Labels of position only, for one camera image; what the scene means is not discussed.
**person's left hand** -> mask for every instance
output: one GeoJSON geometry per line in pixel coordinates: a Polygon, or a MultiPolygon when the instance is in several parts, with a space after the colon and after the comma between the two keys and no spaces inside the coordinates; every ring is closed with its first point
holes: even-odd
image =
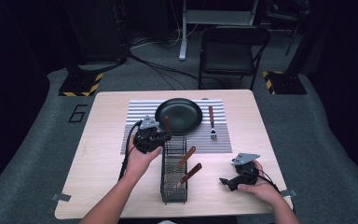
{"type": "Polygon", "coordinates": [[[162,147],[157,147],[149,153],[139,151],[133,145],[134,135],[131,136],[128,151],[130,152],[129,161],[125,175],[140,179],[149,167],[150,162],[155,159],[162,150],[162,147]]]}

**gray carpet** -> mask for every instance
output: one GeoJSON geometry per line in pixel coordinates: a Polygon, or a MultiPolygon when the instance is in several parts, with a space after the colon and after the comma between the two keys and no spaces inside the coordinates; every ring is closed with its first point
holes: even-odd
{"type": "MultiPolygon", "coordinates": [[[[299,38],[289,56],[284,56],[289,38],[274,33],[262,58],[254,94],[276,153],[286,185],[295,189],[296,213],[303,223],[358,223],[358,166],[328,128],[324,108],[307,77],[300,79],[307,95],[270,95],[261,72],[284,71],[293,57],[299,38]]],[[[197,74],[200,40],[189,40],[187,59],[178,61],[179,44],[165,47],[145,45],[131,52],[141,59],[197,74]]],[[[106,64],[85,66],[87,69],[106,64]]],[[[196,80],[170,74],[165,77],[175,90],[195,90],[196,80]]],[[[57,205],[50,197],[61,192],[78,141],[85,127],[94,96],[63,97],[58,91],[66,78],[60,70],[48,75],[50,92],[34,126],[17,154],[0,176],[0,223],[77,223],[58,220],[57,205]],[[76,105],[85,112],[79,123],[68,123],[76,105]]],[[[223,87],[210,79],[207,88],[248,88],[250,78],[241,83],[235,77],[223,87]]],[[[120,67],[104,73],[97,91],[163,91],[172,87],[154,70],[128,59],[120,67]]],[[[241,216],[238,223],[270,223],[272,215],[241,216]]]]}

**wooden handle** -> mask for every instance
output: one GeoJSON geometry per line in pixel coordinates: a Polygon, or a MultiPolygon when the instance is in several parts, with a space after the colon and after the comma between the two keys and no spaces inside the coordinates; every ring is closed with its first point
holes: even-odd
{"type": "Polygon", "coordinates": [[[167,133],[171,132],[171,127],[170,127],[170,118],[167,116],[165,116],[165,131],[167,131],[167,133]]]}
{"type": "Polygon", "coordinates": [[[181,180],[180,184],[183,185],[191,176],[198,172],[202,168],[201,163],[198,163],[190,172],[187,173],[181,180]]]}
{"type": "Polygon", "coordinates": [[[179,169],[181,166],[183,166],[183,164],[185,164],[185,162],[188,160],[188,158],[190,158],[191,155],[193,155],[193,153],[196,151],[196,147],[192,147],[186,154],[185,156],[179,161],[178,165],[176,166],[177,169],[179,169]]]}
{"type": "Polygon", "coordinates": [[[213,122],[213,107],[211,105],[209,106],[209,118],[213,122]]]}

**fork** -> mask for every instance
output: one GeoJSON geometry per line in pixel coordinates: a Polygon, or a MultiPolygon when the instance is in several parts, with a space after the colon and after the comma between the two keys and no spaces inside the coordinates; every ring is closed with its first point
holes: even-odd
{"type": "Polygon", "coordinates": [[[216,131],[214,130],[214,119],[213,119],[213,107],[210,105],[209,106],[209,119],[211,121],[211,126],[212,126],[212,129],[211,129],[211,139],[212,140],[216,140],[217,139],[217,133],[216,131]]]}

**forearm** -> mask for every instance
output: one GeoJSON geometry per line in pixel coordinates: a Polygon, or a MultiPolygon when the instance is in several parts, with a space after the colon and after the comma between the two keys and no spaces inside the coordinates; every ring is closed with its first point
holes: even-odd
{"type": "Polygon", "coordinates": [[[299,224],[300,221],[296,217],[292,208],[282,197],[277,198],[271,203],[272,210],[274,211],[275,222],[277,224],[299,224]]]}
{"type": "Polygon", "coordinates": [[[124,175],[80,223],[117,223],[137,182],[137,178],[124,175]]]}

